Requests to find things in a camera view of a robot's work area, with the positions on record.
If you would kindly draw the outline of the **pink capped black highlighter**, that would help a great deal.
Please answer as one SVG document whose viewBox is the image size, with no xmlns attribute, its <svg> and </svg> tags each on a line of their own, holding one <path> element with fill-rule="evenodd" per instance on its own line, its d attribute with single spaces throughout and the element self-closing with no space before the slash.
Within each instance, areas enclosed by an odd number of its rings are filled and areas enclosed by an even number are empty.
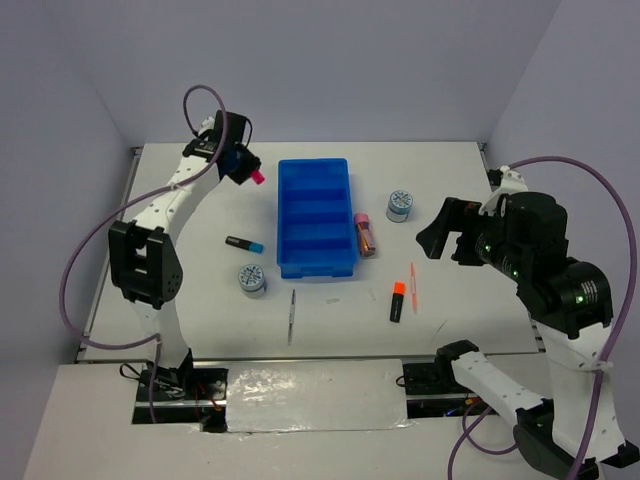
<svg viewBox="0 0 640 480">
<path fill-rule="evenodd" d="M 251 173 L 251 178 L 257 185 L 261 185 L 265 181 L 265 177 L 259 170 L 254 170 Z"/>
</svg>

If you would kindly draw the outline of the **blue capped black highlighter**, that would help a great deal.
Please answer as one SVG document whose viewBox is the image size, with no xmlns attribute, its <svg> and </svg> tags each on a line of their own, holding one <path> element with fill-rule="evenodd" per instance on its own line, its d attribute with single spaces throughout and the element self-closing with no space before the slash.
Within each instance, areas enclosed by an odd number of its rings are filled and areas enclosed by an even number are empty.
<svg viewBox="0 0 640 480">
<path fill-rule="evenodd" d="M 225 244 L 257 254 L 261 254 L 264 250 L 264 246 L 260 243 L 234 236 L 227 236 L 225 238 Z"/>
</svg>

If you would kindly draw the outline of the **orange capped black highlighter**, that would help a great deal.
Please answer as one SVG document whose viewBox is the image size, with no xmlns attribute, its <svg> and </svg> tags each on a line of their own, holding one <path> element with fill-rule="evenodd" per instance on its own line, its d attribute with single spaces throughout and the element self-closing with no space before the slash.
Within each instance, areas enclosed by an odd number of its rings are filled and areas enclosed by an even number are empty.
<svg viewBox="0 0 640 480">
<path fill-rule="evenodd" d="M 392 323 L 399 323 L 401 320 L 402 308 L 405 298 L 406 284 L 404 282 L 395 282 L 391 297 L 391 307 L 389 320 Z"/>
</svg>

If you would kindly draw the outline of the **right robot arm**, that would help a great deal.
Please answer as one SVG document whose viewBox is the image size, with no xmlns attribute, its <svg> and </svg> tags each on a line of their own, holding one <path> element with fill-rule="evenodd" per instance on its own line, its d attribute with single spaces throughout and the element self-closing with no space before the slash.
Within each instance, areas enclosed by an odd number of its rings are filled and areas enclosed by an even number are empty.
<svg viewBox="0 0 640 480">
<path fill-rule="evenodd" d="M 493 267 L 515 283 L 545 346 L 552 396 L 520 385 L 467 340 L 437 351 L 436 383 L 477 394 L 509 425 L 522 458 L 552 478 L 595 479 L 601 465 L 635 464 L 639 450 L 614 405 L 608 355 L 623 316 L 605 274 L 569 255 L 568 215 L 552 196 L 529 190 L 511 166 L 488 176 L 487 200 L 447 198 L 416 240 L 434 260 L 455 235 L 456 263 Z"/>
</svg>

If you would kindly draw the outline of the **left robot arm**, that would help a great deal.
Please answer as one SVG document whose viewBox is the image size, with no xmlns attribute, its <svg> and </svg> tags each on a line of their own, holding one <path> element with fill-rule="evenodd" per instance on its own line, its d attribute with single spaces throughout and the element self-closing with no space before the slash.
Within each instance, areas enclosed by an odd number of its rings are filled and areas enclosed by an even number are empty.
<svg viewBox="0 0 640 480">
<path fill-rule="evenodd" d="M 184 147 L 169 190 L 132 220 L 109 228 L 112 283 L 138 315 L 143 333 L 159 337 L 160 350 L 147 361 L 149 383 L 175 399 L 189 396 L 196 385 L 175 304 L 183 282 L 176 243 L 198 205 L 224 178 L 238 185 L 264 180 L 259 157 L 248 149 L 252 132 L 252 122 L 240 114 L 218 111 L 207 118 Z"/>
</svg>

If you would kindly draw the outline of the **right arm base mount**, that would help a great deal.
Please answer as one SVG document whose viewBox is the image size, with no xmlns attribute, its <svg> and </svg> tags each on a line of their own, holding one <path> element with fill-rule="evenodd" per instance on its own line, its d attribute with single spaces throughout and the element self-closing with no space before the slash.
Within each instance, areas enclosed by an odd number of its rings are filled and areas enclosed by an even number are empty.
<svg viewBox="0 0 640 480">
<path fill-rule="evenodd" d="M 460 417 L 480 397 L 449 379 L 434 362 L 404 363 L 395 383 L 404 390 L 409 419 Z"/>
</svg>

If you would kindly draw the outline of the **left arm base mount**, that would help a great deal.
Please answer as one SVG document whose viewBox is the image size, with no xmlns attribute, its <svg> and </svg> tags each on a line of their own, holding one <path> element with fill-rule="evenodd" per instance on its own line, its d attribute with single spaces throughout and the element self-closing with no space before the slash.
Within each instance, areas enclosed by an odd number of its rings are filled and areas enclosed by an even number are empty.
<svg viewBox="0 0 640 480">
<path fill-rule="evenodd" d="M 149 406 L 150 365 L 137 368 L 123 363 L 119 366 L 119 374 L 136 383 L 133 425 L 190 424 L 206 433 L 228 430 L 227 368 L 195 369 L 182 387 L 171 386 L 157 373 L 152 406 Z"/>
</svg>

